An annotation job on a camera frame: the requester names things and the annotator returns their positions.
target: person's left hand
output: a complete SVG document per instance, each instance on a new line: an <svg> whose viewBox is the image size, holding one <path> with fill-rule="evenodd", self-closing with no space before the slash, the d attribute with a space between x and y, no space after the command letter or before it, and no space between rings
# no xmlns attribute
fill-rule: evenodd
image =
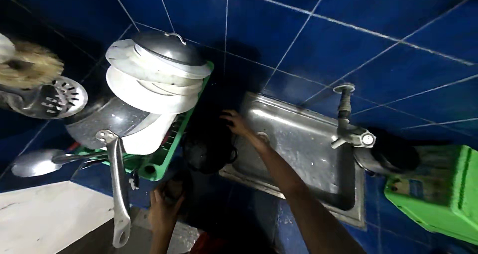
<svg viewBox="0 0 478 254"><path fill-rule="evenodd" d="M160 184L150 193L151 207L148 219L153 233L172 233L178 218L178 211L184 201L184 194L175 204L164 199L165 183Z"/></svg>

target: water tap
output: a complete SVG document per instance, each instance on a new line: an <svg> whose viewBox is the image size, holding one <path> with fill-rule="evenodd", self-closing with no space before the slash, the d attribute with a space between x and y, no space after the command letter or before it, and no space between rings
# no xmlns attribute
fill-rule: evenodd
<svg viewBox="0 0 478 254"><path fill-rule="evenodd" d="M338 106L338 139L332 142L332 148L336 149L344 143L350 143L354 147L371 148L375 144L375 135L370 133L367 129L352 126L349 124L350 112L350 97L355 90L355 85L352 83L344 83L340 86L334 87L334 92L340 93L340 104Z"/></svg>

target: green dish rack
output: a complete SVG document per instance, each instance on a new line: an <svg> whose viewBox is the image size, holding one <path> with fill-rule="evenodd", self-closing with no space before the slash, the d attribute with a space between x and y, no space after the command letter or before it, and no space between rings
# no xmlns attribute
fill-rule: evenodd
<svg viewBox="0 0 478 254"><path fill-rule="evenodd" d="M199 92L201 96L204 88L209 81L209 76L203 80L202 90ZM176 121L171 124L169 131L166 133L168 135L166 142L161 145L158 150L149 155L134 155L134 154L123 154L123 163L125 170L128 173L131 173L134 169L138 169L138 175L141 178L158 181L163 178L164 173L168 169L169 163L171 162L173 155L181 141L182 134L186 129L186 126L191 118L191 115L194 112L195 107L188 110L187 112L177 115ZM104 150L96 149L91 150L86 147L79 147L75 154L77 155L87 155L94 152L103 152ZM110 162L104 161L105 165L110 165Z"/></svg>
<svg viewBox="0 0 478 254"><path fill-rule="evenodd" d="M391 176L385 196L429 232L478 245L478 152L468 146L416 147L421 165Z"/></svg>

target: stainless steel sink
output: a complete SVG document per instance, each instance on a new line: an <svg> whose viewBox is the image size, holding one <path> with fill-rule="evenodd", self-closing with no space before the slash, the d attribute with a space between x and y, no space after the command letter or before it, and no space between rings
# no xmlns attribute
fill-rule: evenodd
<svg viewBox="0 0 478 254"><path fill-rule="evenodd" d="M351 225L365 225L364 172L355 165L349 144L337 149L330 146L337 139L336 119L253 93L246 94L240 113L332 214ZM235 145L237 160L219 174L284 198L254 147L242 137L237 137Z"/></svg>

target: black pot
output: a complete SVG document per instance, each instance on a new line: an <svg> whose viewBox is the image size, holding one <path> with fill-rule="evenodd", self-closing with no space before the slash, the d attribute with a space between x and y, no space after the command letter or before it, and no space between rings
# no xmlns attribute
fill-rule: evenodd
<svg viewBox="0 0 478 254"><path fill-rule="evenodd" d="M237 159L232 133L219 112L196 118L182 141L183 157L193 171L212 174Z"/></svg>

